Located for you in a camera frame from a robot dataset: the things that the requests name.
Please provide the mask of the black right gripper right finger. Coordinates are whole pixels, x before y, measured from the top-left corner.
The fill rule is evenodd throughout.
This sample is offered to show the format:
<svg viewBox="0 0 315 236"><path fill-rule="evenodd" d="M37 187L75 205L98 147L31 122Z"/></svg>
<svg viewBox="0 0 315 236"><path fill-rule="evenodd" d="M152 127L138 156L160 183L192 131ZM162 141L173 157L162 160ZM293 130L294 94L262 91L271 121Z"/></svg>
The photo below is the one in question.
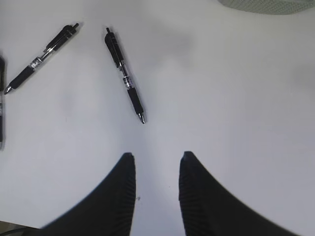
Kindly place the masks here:
<svg viewBox="0 0 315 236"><path fill-rule="evenodd" d="M179 202L188 236L292 236L227 191L191 151L179 169Z"/></svg>

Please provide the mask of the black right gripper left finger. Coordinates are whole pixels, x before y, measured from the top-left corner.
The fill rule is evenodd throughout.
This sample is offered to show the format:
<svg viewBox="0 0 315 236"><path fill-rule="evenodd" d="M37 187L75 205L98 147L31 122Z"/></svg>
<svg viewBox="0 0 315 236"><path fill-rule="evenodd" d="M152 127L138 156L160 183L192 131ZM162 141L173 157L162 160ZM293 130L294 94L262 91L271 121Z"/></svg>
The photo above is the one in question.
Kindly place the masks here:
<svg viewBox="0 0 315 236"><path fill-rule="evenodd" d="M128 236L136 198L135 160L124 153L80 203L38 230L38 236Z"/></svg>

